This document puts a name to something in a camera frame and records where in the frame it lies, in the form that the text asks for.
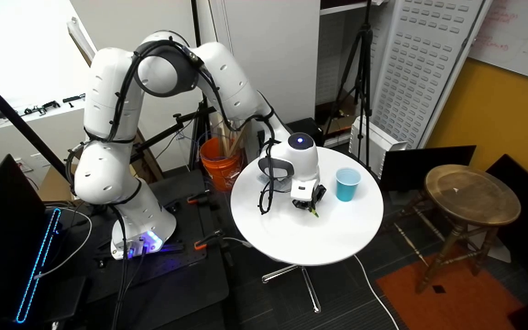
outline blue led light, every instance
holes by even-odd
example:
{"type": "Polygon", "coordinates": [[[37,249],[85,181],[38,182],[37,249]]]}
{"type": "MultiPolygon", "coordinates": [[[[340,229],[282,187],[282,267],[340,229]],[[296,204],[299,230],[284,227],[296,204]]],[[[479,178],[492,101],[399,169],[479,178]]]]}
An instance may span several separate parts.
{"type": "Polygon", "coordinates": [[[40,279],[34,280],[34,288],[32,290],[32,294],[30,295],[30,299],[27,303],[27,307],[25,312],[23,313],[23,318],[20,319],[20,314],[22,313],[23,309],[23,303],[25,303],[26,298],[28,296],[28,291],[30,290],[30,287],[32,286],[32,281],[34,278],[34,272],[36,271],[36,267],[38,267],[38,261],[40,261],[40,256],[42,256],[42,250],[44,249],[44,245],[46,244],[46,241],[48,241],[48,246],[46,247],[46,251],[44,252],[44,257],[42,258],[42,263],[40,267],[44,265],[44,262],[46,261],[46,256],[48,255],[48,250],[50,249],[50,243],[52,243],[52,233],[50,234],[50,238],[48,238],[48,233],[50,232],[50,227],[52,226],[52,223],[54,222],[54,227],[52,229],[52,232],[56,230],[56,226],[58,225],[58,219],[61,216],[61,210],[60,209],[54,209],[52,213],[52,217],[50,217],[50,222],[48,223],[48,228],[46,229],[46,234],[44,234],[44,239],[42,240],[42,245],[40,246],[40,251],[38,252],[38,256],[36,257],[36,262],[34,263],[34,267],[32,268],[32,273],[30,275],[30,278],[27,282],[27,287],[25,292],[23,293],[22,302],[19,304],[19,309],[17,310],[17,315],[15,317],[15,321],[17,323],[23,323],[26,321],[26,318],[28,317],[28,311],[30,310],[30,306],[32,305],[32,299],[34,298],[34,294],[36,293],[36,287],[38,287],[38,282],[40,282],[40,279]]]}

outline wooden stool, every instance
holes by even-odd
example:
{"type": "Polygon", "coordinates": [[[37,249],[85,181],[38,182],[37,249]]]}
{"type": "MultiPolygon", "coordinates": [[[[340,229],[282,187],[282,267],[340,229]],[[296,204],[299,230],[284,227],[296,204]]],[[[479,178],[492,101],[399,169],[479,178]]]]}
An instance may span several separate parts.
{"type": "MultiPolygon", "coordinates": [[[[423,222],[445,242],[441,252],[428,265],[423,280],[417,286],[417,293],[425,290],[437,269],[455,261],[476,257],[472,274],[478,275],[498,228],[515,221],[520,215],[520,210],[520,202],[515,193],[503,182],[486,172],[463,165],[442,165],[432,169],[425,178],[425,190],[420,192],[400,213],[400,215],[418,214],[423,222]],[[417,204],[426,200],[431,200],[452,224],[453,229],[446,239],[417,209],[417,204]],[[468,224],[480,228],[467,231],[468,224]],[[482,247],[478,249],[468,240],[468,237],[482,232],[486,232],[486,238],[482,247]],[[457,240],[467,240],[476,251],[469,251],[461,257],[444,260],[457,240]]],[[[414,248],[402,230],[396,227],[414,248]]],[[[414,249],[415,253],[423,259],[417,249],[414,249]]]]}

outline white shelf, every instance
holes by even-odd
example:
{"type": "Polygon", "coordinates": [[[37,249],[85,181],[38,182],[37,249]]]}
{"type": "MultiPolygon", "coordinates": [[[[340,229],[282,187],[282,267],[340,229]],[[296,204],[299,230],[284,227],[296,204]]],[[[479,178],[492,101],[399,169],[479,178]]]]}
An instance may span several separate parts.
{"type": "MultiPolygon", "coordinates": [[[[372,4],[375,6],[381,5],[383,2],[387,2],[387,0],[372,0],[372,4]]],[[[329,15],[331,13],[336,13],[336,12],[350,11],[352,9],[364,8],[364,7],[366,7],[365,0],[363,0],[362,2],[358,2],[356,4],[321,9],[319,11],[319,16],[329,15]]]]}

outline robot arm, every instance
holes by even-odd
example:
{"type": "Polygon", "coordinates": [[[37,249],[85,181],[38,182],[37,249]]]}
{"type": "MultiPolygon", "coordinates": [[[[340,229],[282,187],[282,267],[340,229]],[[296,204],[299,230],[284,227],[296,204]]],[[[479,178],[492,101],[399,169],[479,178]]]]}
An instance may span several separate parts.
{"type": "Polygon", "coordinates": [[[123,257],[124,250],[130,256],[139,255],[143,246],[148,253],[159,251],[176,227],[174,216],[160,205],[146,182],[130,174],[132,142],[145,93],[166,98],[199,87],[226,119],[266,118],[266,125],[260,122],[266,140],[273,138],[278,143],[264,148],[258,162],[262,171],[274,178],[292,176],[291,196],[297,201],[310,203],[319,185],[312,138],[288,132],[225,46],[212,42],[181,50],[164,40],[187,44],[174,32],[158,31],[143,40],[134,53],[117,48],[100,50],[91,65],[84,110],[84,129],[90,141],[83,148],[75,173],[75,193],[88,203],[115,205],[122,215],[127,249],[116,222],[111,240],[116,259],[123,257]],[[145,56],[131,77],[132,62],[140,54],[145,56]],[[200,70],[189,59],[201,63],[200,70]],[[116,93],[123,90],[127,79],[136,83],[130,84],[125,95],[116,93]],[[117,130],[112,131],[120,97],[123,109],[117,130]]]}

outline orange bucket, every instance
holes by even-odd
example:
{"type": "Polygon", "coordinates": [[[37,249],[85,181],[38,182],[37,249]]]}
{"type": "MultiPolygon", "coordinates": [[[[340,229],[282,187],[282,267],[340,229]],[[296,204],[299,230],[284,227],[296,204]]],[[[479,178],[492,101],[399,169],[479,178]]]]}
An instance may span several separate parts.
{"type": "Polygon", "coordinates": [[[215,189],[228,192],[242,171],[243,157],[238,150],[231,157],[224,158],[220,152],[220,140],[213,137],[201,146],[201,161],[213,180],[215,189]]]}

